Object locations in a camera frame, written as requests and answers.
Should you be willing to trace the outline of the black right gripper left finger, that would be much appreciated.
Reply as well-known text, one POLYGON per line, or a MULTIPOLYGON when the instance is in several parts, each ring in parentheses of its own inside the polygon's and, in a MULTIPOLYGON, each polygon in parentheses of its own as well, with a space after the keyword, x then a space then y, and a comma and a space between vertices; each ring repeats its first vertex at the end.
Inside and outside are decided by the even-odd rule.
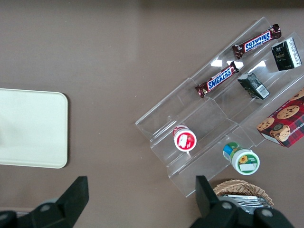
POLYGON ((89 201, 88 179, 79 176, 55 201, 18 218, 19 228, 72 228, 89 201))

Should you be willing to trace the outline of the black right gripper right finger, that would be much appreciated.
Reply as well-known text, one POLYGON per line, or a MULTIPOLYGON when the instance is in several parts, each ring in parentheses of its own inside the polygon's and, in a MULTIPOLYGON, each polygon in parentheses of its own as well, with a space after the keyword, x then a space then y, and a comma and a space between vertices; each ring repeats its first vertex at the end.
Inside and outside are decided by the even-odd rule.
POLYGON ((197 176, 196 202, 201 214, 192 228, 253 228, 253 215, 230 201, 220 201, 205 176, 197 176))

